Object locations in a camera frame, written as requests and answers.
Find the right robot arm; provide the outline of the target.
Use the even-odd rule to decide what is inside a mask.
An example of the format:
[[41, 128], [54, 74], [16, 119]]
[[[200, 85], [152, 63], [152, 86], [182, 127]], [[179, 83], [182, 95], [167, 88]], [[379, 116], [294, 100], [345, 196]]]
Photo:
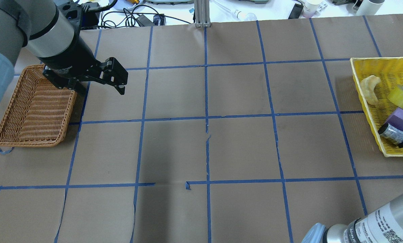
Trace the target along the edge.
[[348, 225], [316, 223], [303, 243], [403, 243], [403, 194]]

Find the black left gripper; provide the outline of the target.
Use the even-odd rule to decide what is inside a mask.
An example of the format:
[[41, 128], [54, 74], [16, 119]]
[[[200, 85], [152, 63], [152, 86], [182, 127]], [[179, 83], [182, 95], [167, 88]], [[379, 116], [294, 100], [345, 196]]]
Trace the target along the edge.
[[85, 95], [86, 87], [81, 82], [93, 81], [114, 87], [120, 95], [125, 94], [128, 72], [121, 63], [115, 57], [100, 62], [77, 34], [60, 54], [39, 59], [48, 67], [43, 74], [58, 89], [65, 87]]

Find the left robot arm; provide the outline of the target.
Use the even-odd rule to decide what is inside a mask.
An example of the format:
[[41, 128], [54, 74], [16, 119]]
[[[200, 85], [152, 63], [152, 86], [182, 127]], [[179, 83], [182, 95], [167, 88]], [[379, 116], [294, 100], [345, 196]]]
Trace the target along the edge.
[[44, 65], [43, 75], [57, 89], [85, 95], [82, 82], [114, 87], [124, 95], [128, 73], [115, 57], [97, 60], [80, 36], [84, 14], [96, 14], [107, 6], [76, 5], [77, 17], [68, 19], [63, 5], [53, 0], [0, 0], [0, 102], [14, 76], [22, 48]]

